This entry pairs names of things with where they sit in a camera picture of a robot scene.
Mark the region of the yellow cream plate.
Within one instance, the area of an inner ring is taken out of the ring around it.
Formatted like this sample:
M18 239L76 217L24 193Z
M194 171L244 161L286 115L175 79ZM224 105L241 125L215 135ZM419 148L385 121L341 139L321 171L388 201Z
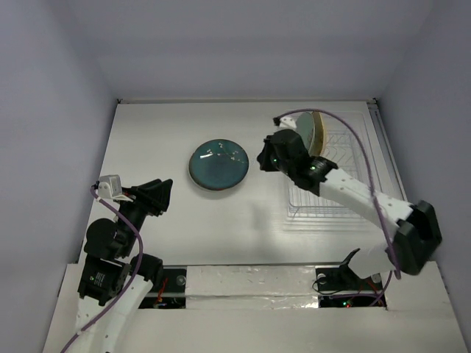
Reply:
M311 115L313 118L314 127L309 154L311 156L321 156L325 149L325 143L327 140L325 122L321 113L312 112Z

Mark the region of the light green plate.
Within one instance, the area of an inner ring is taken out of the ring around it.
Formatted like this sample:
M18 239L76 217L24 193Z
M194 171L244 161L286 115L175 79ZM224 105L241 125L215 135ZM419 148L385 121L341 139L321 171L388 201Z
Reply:
M302 142L310 155L313 154L314 131L314 117L311 113L302 113L297 117L296 132L301 137Z

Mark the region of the dark teal brown-rimmed plate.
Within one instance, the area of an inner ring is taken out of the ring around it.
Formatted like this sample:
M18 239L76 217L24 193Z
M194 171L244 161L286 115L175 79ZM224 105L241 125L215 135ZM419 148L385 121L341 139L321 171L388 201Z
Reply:
M236 142L208 140L198 146L188 162L191 179L205 188L231 188L242 182L249 170L249 157Z

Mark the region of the red plate teal flower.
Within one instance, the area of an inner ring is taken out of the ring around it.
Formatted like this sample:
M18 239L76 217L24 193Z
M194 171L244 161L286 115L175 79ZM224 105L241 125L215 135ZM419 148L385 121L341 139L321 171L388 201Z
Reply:
M238 186L234 186L231 188L215 189L215 188L205 188L205 187L202 187L201 185L196 185L196 188L206 193L218 193L218 194L233 193L233 192L238 191L239 189Z

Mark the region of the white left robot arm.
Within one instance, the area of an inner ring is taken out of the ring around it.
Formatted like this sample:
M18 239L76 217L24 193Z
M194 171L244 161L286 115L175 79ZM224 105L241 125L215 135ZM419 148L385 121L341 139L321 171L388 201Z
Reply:
M163 261L144 251L146 218L169 208L172 179L124 188L117 175L91 186L95 202L114 214L93 221L85 234L75 333L63 352L117 352L146 294L163 281Z

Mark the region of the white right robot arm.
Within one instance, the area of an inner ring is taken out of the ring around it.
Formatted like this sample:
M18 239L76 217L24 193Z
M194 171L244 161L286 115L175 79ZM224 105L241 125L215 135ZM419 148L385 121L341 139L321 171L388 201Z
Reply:
M411 204L375 192L333 161L311 156L300 135L291 129L266 136L257 161L262 171L279 171L298 188L346 207L383 231L384 242L352 250L322 279L323 284L356 288L373 274L416 276L442 242L430 203Z

